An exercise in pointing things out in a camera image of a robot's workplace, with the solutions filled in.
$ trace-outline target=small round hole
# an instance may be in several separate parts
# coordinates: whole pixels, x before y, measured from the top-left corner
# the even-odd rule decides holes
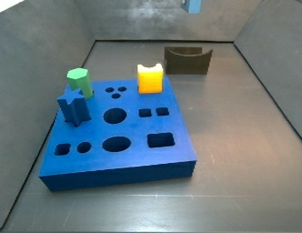
[[[78,152],[85,154],[87,152],[90,152],[90,149],[91,149],[91,144],[90,142],[82,142],[79,145],[78,145]]]
[[[109,152],[119,152],[131,146],[131,141],[126,137],[110,137],[103,141],[103,149]]]
[[[121,98],[121,94],[119,93],[113,94],[113,98]]]
[[[115,89],[114,89],[113,87],[107,87],[107,88],[106,88],[106,92],[107,92],[107,93],[111,93],[114,90],[115,90]]]
[[[122,108],[111,108],[103,114],[103,120],[110,124],[121,123],[127,117],[127,112]]]
[[[122,87],[118,88],[118,91],[121,91],[121,92],[123,92],[126,90],[127,90],[127,88],[125,86],[122,86]]]
[[[70,146],[69,143],[59,144],[55,148],[55,156],[66,156],[70,152]]]

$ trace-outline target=green hexagonal block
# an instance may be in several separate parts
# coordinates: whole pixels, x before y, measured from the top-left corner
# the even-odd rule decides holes
[[[77,68],[69,71],[69,84],[71,90],[82,89],[86,99],[93,97],[93,87],[90,83],[90,73],[87,69]]]

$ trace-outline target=shape sorter board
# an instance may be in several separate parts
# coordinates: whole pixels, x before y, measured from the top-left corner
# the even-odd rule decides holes
[[[93,82],[90,121],[59,110],[39,177],[51,191],[190,177],[197,154],[167,77],[139,94],[137,79]]]

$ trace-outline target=yellow block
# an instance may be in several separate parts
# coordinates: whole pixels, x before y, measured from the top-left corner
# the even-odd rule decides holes
[[[163,91],[163,67],[158,63],[155,67],[138,65],[138,90],[139,93],[159,93]]]

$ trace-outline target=gray floor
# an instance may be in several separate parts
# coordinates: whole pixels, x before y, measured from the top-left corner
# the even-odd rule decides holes
[[[165,46],[214,49],[207,76],[170,76],[194,177],[50,193],[39,159],[5,231],[302,231],[302,141],[233,44],[98,43],[93,79],[135,77]]]

